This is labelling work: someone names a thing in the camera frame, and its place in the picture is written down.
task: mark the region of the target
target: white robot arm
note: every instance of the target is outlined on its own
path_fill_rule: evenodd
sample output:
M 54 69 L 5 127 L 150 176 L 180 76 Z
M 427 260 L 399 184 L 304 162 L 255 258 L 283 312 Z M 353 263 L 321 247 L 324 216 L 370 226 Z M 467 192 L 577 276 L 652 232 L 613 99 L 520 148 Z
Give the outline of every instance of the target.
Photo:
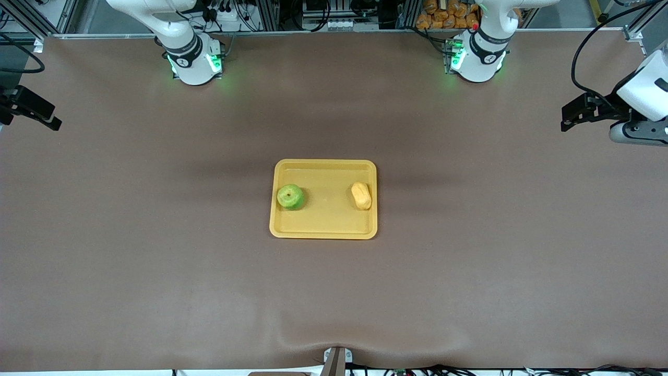
M 166 21 L 156 15 L 187 11 L 196 0 L 107 0 L 109 5 L 151 29 L 167 51 L 172 70 L 184 83 L 201 85 L 222 72 L 220 42 L 196 33 L 187 20 Z
M 616 143 L 668 146 L 668 55 L 657 50 L 605 96 L 617 109 L 585 92 L 562 107 L 561 131 L 582 122 L 617 120 L 610 127 Z
M 538 8 L 559 0 L 476 0 L 482 9 L 482 19 L 476 31 L 465 32 L 454 39 L 462 42 L 450 68 L 471 82 L 485 82 L 501 69 L 506 46 L 517 30 L 518 17 L 514 8 Z

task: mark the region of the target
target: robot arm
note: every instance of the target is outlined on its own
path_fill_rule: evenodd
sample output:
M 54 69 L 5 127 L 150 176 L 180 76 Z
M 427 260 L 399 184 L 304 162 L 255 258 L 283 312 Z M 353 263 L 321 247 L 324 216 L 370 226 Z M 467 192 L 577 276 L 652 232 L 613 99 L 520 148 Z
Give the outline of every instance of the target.
M 53 115 L 55 106 L 25 86 L 6 89 L 0 86 L 0 128 L 11 124 L 14 116 L 25 116 L 59 130 L 62 121 Z
M 506 46 L 517 30 L 514 8 L 537 8 L 559 0 L 476 0 L 482 9 L 478 30 L 466 30 L 456 36 L 462 43 L 458 58 L 450 69 L 471 82 L 485 82 L 501 69 Z
M 668 56 L 654 51 L 605 98 L 616 110 L 584 93 L 562 107 L 561 131 L 582 122 L 617 120 L 610 127 L 616 143 L 668 146 Z
M 184 83 L 201 85 L 222 72 L 220 42 L 196 33 L 186 20 L 165 21 L 156 15 L 186 11 L 196 0 L 107 0 L 109 5 L 151 29 L 167 51 L 174 74 Z

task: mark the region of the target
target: plastic tray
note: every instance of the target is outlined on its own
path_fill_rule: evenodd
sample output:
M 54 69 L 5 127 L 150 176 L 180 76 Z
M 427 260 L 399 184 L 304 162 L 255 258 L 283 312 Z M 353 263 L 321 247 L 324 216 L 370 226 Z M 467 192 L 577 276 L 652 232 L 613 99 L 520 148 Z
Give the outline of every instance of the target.
M 350 188 L 366 183 L 371 209 L 355 206 Z M 297 184 L 306 197 L 298 210 L 283 209 L 276 198 L 283 185 Z M 378 231 L 378 184 L 371 161 L 351 159 L 283 159 L 274 170 L 269 230 L 277 238 L 357 239 Z

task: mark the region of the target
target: table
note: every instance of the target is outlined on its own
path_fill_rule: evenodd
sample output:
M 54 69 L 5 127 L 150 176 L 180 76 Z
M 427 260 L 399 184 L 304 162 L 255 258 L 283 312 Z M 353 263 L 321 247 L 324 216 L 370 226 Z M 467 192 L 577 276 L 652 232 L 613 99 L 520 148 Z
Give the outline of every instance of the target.
M 607 93 L 642 59 L 599 33 Z M 244 37 L 221 80 L 149 39 L 49 39 L 22 84 L 57 133 L 0 133 L 0 369 L 666 366 L 666 150 L 559 131 L 585 32 L 518 33 L 503 69 L 443 74 L 414 34 Z M 284 158 L 369 159 L 370 241 L 268 229 Z

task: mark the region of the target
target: cable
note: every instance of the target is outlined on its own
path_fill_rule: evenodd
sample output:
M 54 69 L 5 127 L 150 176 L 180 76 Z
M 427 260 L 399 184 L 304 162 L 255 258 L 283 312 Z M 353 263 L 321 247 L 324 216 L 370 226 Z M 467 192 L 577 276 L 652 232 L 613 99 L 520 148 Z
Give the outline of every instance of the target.
M 362 3 L 362 0 L 351 0 L 350 6 L 349 6 L 350 10 L 354 14 L 356 14 L 358 17 L 368 18 L 368 17 L 373 17 L 373 16 L 378 15 L 378 10 L 377 9 L 371 10 L 371 11 L 363 11 L 362 10 L 363 8 L 361 7 L 361 3 Z
M 580 46 L 579 46 L 578 49 L 575 51 L 575 55 L 573 56 L 573 63 L 570 65 L 570 80 L 573 81 L 573 84 L 574 84 L 577 88 L 579 88 L 580 90 L 583 90 L 583 91 L 588 92 L 589 94 L 591 94 L 591 95 L 593 95 L 593 96 L 598 97 L 598 98 L 601 99 L 607 106 L 609 106 L 610 108 L 612 108 L 615 112 L 617 112 L 617 113 L 619 113 L 619 114 L 624 114 L 624 113 L 621 112 L 617 107 L 613 106 L 613 105 L 612 105 L 612 104 L 611 104 L 611 103 L 610 103 L 610 102 L 609 102 L 603 95 L 601 95 L 601 93 L 599 93 L 599 92 L 597 92 L 597 91 L 594 91 L 593 89 L 590 89 L 590 88 L 588 88 L 588 87 L 586 87 L 586 86 L 580 84 L 580 82 L 578 82 L 578 80 L 575 78 L 575 67 L 576 67 L 577 62 L 578 62 L 578 57 L 580 56 L 580 53 L 582 52 L 582 48 L 585 46 L 585 44 L 587 44 L 587 42 L 589 41 L 589 39 L 591 39 L 591 37 L 592 37 L 598 30 L 600 30 L 603 26 L 607 25 L 608 23 L 610 23 L 610 22 L 612 22 L 612 21 L 614 21 L 614 20 L 616 20 L 616 19 L 622 18 L 622 17 L 624 17 L 624 16 L 627 15 L 627 14 L 631 14 L 631 13 L 633 13 L 633 12 L 635 12 L 635 11 L 639 11 L 640 9 L 643 9 L 643 8 L 646 8 L 646 7 L 649 7 L 649 6 L 652 6 L 652 5 L 654 5 L 654 4 L 656 4 L 656 3 L 660 2 L 660 1 L 662 1 L 662 0 L 651 0 L 651 1 L 648 1 L 648 2 L 646 2 L 645 4 L 639 5 L 639 6 L 635 7 L 635 8 L 628 9 L 628 10 L 626 10 L 626 11 L 623 11 L 623 12 L 619 13 L 619 14 L 616 14 L 616 15 L 614 15 L 614 16 L 608 18 L 607 20 L 601 22 L 600 25 L 594 27 L 594 29 L 593 29 L 592 31 L 590 31 L 589 34 L 587 34 L 586 37 L 584 37 L 582 43 L 580 43 Z
M 432 41 L 436 41 L 436 42 L 439 42 L 439 43 L 445 43 L 446 42 L 445 39 L 434 38 L 432 36 L 429 36 L 429 35 L 427 35 L 427 33 L 423 33 L 422 31 L 420 31 L 420 29 L 418 29 L 416 27 L 413 27 L 413 26 L 403 26 L 401 29 L 412 30 L 416 34 L 418 34 L 419 36 L 421 36 L 423 38 L 426 38 L 427 40 L 432 40 Z
M 257 30 L 254 29 L 250 24 L 248 24 L 248 22 L 246 21 L 246 19 L 244 18 L 244 16 L 241 15 L 241 8 L 239 7 L 238 0 L 234 0 L 234 8 L 236 9 L 236 13 L 239 15 L 239 18 L 241 18 L 241 21 L 244 23 L 244 25 L 246 25 L 246 27 L 248 28 L 248 30 L 251 30 L 251 31 L 257 31 Z
M 215 22 L 216 25 L 218 26 L 218 31 L 222 33 L 222 26 L 220 26 L 218 20 L 217 20 L 217 19 L 214 19 L 213 22 Z
M 9 14 L 5 13 L 5 11 L 2 9 L 0 9 L 0 22 L 3 22 L 3 25 L 0 26 L 0 29 L 3 29 L 5 26 L 7 26 L 7 22 L 9 22 Z
M 295 14 L 295 5 L 299 2 L 300 0 L 293 0 L 293 2 L 290 5 L 290 18 L 292 19 L 293 23 L 295 24 L 295 27 L 301 31 L 306 31 L 302 26 L 300 26 L 297 23 L 297 14 L 299 14 L 299 11 L 297 11 L 297 14 Z M 331 4 L 329 3 L 329 0 L 323 0 L 325 2 L 325 7 L 323 8 L 323 16 L 320 19 L 320 22 L 318 23 L 318 26 L 315 27 L 315 29 L 309 30 L 311 33 L 315 33 L 316 31 L 319 31 L 322 29 L 325 25 L 327 25 L 327 22 L 329 21 L 329 15 L 331 14 Z
M 223 55 L 224 57 L 227 57 L 227 55 L 232 52 L 232 46 L 234 45 L 234 40 L 236 39 L 236 34 L 232 34 L 232 39 L 230 40 L 230 45 L 227 47 L 227 50 L 225 51 L 225 54 Z
M 201 23 L 199 23 L 199 22 L 196 22 L 196 21 L 194 20 L 195 16 L 193 16 L 193 17 L 186 17 L 183 13 L 181 13 L 181 12 L 179 12 L 179 11 L 176 11 L 176 14 L 178 14 L 179 16 L 181 16 L 181 18 L 185 19 L 188 23 L 194 23 L 195 25 L 199 26 L 199 27 L 201 28 L 200 30 L 202 30 L 202 29 L 206 29 L 206 25 L 203 25 L 203 24 L 201 24 Z
M 429 43 L 432 45 L 432 47 L 434 47 L 436 49 L 436 51 L 438 51 L 441 54 L 446 54 L 447 53 L 444 50 L 441 50 L 441 48 L 438 47 L 436 44 L 434 44 L 434 40 L 432 39 L 432 37 L 427 32 L 427 29 L 424 29 L 424 33 L 425 33 L 425 35 L 427 35 L 427 39 L 429 40 Z
M 32 58 L 33 60 L 35 60 L 35 61 L 39 64 L 39 68 L 37 68 L 37 69 L 0 68 L 0 72 L 7 72 L 7 73 L 21 73 L 21 74 L 30 74 L 30 73 L 40 73 L 40 72 L 44 72 L 44 68 L 45 68 L 45 67 L 44 67 L 44 63 L 41 62 L 41 60 L 38 59 L 37 56 L 35 56 L 32 52 L 28 51 L 28 50 L 27 50 L 25 47 L 23 47 L 22 45 L 16 43 L 16 41 L 14 41 L 14 39 L 11 39 L 10 37 L 7 36 L 7 34 L 3 33 L 2 31 L 0 31 L 0 37 L 2 37 L 3 39 L 7 40 L 11 45 L 14 45 L 14 46 L 16 46 L 17 48 L 19 48 L 19 50 L 25 52 L 28 56 L 30 56 L 30 58 Z
M 255 25 L 255 21 L 253 21 L 253 13 L 257 10 L 257 7 L 253 7 L 253 13 L 251 13 L 248 10 L 248 3 L 246 1 L 244 1 L 243 4 L 244 4 L 244 11 L 248 15 L 248 20 L 253 25 L 253 28 L 255 29 L 255 31 L 262 31 L 262 30 L 260 30 L 260 25 Z

